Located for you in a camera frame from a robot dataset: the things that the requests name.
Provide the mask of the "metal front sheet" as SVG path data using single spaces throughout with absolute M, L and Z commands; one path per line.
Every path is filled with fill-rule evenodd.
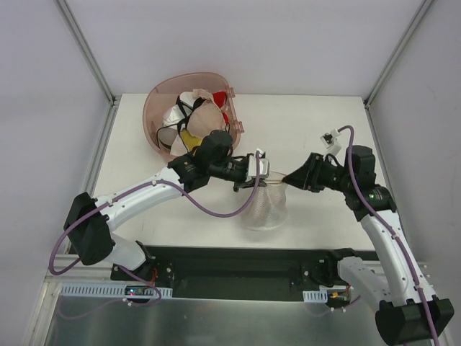
M 43 286 L 27 345 L 381 345 L 365 303 L 338 311 L 304 302 L 162 298 L 129 306 L 122 298 L 61 295 Z

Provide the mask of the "pink translucent plastic basket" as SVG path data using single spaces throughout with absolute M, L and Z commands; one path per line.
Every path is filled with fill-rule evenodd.
M 225 113 L 229 118 L 229 130 L 233 138 L 233 147 L 239 145 L 244 132 L 242 122 L 236 116 L 233 98 L 235 93 L 227 79 L 213 72 L 194 72 L 171 77 L 155 86 L 148 94 L 143 107 L 143 129 L 151 147 L 165 160 L 171 161 L 171 145 L 176 136 L 171 132 L 174 126 L 167 127 L 164 121 L 166 113 L 176 104 L 182 92 L 193 89 L 206 89 L 209 92 L 225 92 Z

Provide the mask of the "aluminium frame post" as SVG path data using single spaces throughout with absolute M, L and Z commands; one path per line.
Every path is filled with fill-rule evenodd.
M 99 89 L 104 95 L 104 98 L 107 100 L 109 105 L 113 106 L 117 101 L 117 96 L 109 86 L 109 83 L 107 82 L 107 79 L 105 78 L 104 73 L 98 64 L 69 3 L 66 0 L 54 0 L 53 3 L 62 16 L 63 21 L 65 22 L 72 38 L 76 43 L 77 48 L 85 60 L 91 75 L 94 77 Z
M 384 87 L 385 82 L 390 78 L 394 68 L 397 66 L 406 48 L 411 43 L 414 35 L 419 30 L 423 21 L 426 19 L 427 15 L 432 10 L 436 2 L 436 0 L 423 0 L 417 7 L 415 14 L 412 16 L 411 21 L 403 31 L 403 34 L 401 35 L 397 45 L 394 47 L 392 53 L 383 66 L 376 82 L 373 84 L 368 95 L 364 98 L 364 108 L 366 110 L 370 108 L 380 93 L 380 90 Z

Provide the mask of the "white bra black trim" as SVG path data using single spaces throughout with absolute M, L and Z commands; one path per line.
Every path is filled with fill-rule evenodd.
M 192 92 L 182 92 L 176 97 L 174 105 L 165 111 L 163 123 L 156 131 L 156 143 L 159 148 L 165 149 L 172 156 L 182 155 L 188 151 L 179 134 L 187 129 L 194 105 L 201 104 L 200 101 L 194 100 Z

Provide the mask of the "white mesh laundry bag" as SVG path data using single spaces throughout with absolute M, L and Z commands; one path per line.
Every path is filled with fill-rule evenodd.
M 270 172 L 259 186 L 250 205 L 240 214 L 243 227 L 253 231 L 271 231 L 280 227 L 288 216 L 285 174 Z

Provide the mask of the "yellow bra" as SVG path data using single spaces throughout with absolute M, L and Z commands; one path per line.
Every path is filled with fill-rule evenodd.
M 202 142 L 202 138 L 191 135 L 188 130 L 183 130 L 179 135 L 188 151 L 199 146 Z

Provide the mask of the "left aluminium frame post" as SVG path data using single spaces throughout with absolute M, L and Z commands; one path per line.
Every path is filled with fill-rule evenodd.
M 63 21 L 65 22 L 72 38 L 76 43 L 77 48 L 85 60 L 91 75 L 94 77 L 99 89 L 104 95 L 104 98 L 107 100 L 109 105 L 113 106 L 117 101 L 117 96 L 109 86 L 109 83 L 107 82 L 107 79 L 105 78 L 104 73 L 98 64 L 69 3 L 66 0 L 54 0 L 53 3 L 62 16 Z

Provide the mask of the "red bra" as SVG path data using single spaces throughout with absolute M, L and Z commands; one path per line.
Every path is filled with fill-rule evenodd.
M 217 105 L 217 107 L 219 108 L 219 110 L 221 111 L 221 114 L 223 116 L 223 119 L 224 119 L 224 122 L 225 122 L 225 131 L 227 133 L 229 133 L 230 132 L 230 120 L 229 120 L 229 117 L 227 115 L 227 109 L 228 109 L 228 105 L 227 105 L 228 96 L 227 96 L 227 93 L 225 91 L 215 92 L 215 93 L 212 93 L 212 98 L 213 98 L 214 103 Z

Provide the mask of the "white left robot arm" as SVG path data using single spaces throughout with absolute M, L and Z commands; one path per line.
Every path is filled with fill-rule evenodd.
M 214 130 L 200 145 L 176 157 L 138 185 L 97 198 L 86 192 L 77 195 L 64 224 L 64 236 L 81 264 L 90 266 L 107 261 L 126 269 L 136 280 L 151 281 L 156 270 L 153 256 L 140 241 L 115 235 L 119 226 L 160 203 L 180 197 L 186 197 L 208 215 L 232 218 L 249 206 L 268 176 L 269 160 L 264 151 L 258 149 L 245 156 L 234 156 L 231 135 Z M 212 212 L 191 196 L 205 187 L 210 178 L 232 182 L 234 191 L 251 188 L 251 194 L 234 212 Z

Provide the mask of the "right aluminium frame post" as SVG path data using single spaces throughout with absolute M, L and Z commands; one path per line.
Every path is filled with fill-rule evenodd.
M 403 34 L 401 35 L 397 45 L 394 47 L 392 53 L 383 66 L 376 82 L 373 84 L 368 95 L 364 98 L 364 108 L 366 110 L 370 108 L 380 93 L 380 90 L 384 87 L 385 82 L 390 78 L 394 68 L 397 66 L 406 48 L 411 43 L 414 35 L 419 30 L 423 21 L 426 19 L 427 15 L 432 10 L 436 2 L 436 0 L 423 0 L 417 7 L 415 14 L 412 16 L 411 21 L 403 31 Z

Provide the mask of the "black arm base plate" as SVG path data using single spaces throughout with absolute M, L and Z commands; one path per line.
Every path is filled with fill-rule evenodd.
M 345 257 L 378 259 L 374 251 L 148 246 L 154 276 L 175 298 L 302 301 L 320 287 L 345 285 L 336 268 Z

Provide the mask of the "front aluminium frame rail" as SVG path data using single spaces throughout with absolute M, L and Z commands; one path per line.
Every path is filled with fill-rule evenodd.
M 75 254 L 58 254 L 54 260 L 57 271 L 64 270 L 78 257 Z M 112 271 L 110 262 L 99 262 L 95 265 L 85 266 L 81 262 L 76 263 L 69 271 L 62 275 L 53 275 L 49 270 L 46 272 L 45 282 L 61 283 L 108 283 Z

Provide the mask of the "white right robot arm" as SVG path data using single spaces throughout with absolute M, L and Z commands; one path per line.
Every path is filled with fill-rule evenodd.
M 449 299 L 438 297 L 418 266 L 390 192 L 375 181 L 375 163 L 372 149 L 366 146 L 348 148 L 343 165 L 330 154 L 312 153 L 283 181 L 300 190 L 328 188 L 344 195 L 370 238 L 385 277 L 368 269 L 352 249 L 334 250 L 324 275 L 332 284 L 350 284 L 367 302 L 385 344 L 422 340 L 437 344 L 455 314 L 454 307 Z

